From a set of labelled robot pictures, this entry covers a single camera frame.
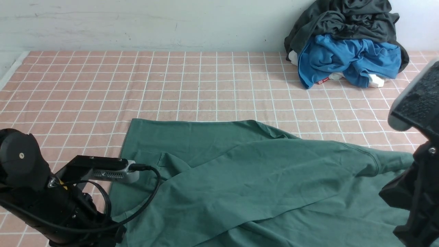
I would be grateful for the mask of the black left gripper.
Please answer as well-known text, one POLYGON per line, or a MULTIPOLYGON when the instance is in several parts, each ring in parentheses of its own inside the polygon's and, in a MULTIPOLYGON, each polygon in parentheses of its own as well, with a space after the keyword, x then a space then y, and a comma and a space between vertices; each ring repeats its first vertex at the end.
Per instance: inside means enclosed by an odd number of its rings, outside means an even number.
POLYGON ((83 192, 80 184, 85 183, 72 181, 64 187, 56 181, 39 192, 1 186, 1 206, 44 235, 51 247, 115 247, 127 229, 112 220, 112 205, 102 186, 93 183, 103 195, 104 212, 83 192))

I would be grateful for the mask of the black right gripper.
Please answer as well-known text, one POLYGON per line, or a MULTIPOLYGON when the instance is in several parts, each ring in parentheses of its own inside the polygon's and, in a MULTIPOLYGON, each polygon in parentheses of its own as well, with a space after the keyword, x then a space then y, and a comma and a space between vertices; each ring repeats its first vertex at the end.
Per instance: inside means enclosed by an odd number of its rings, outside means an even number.
POLYGON ((425 142, 413 153, 413 163, 387 183, 379 196, 392 208, 405 209, 409 216, 393 234, 406 247, 429 247, 439 236, 438 148, 425 142))

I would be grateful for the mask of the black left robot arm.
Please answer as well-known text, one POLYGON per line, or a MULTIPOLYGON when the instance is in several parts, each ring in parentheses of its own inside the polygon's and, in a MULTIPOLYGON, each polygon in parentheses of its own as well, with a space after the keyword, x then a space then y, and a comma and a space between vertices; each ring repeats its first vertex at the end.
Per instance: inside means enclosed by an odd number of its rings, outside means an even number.
POLYGON ((126 227, 111 219, 108 195, 98 211, 83 188, 99 168, 124 169, 127 160, 74 157, 53 173, 31 133, 1 130, 1 206, 49 240, 51 247, 115 247, 126 227))

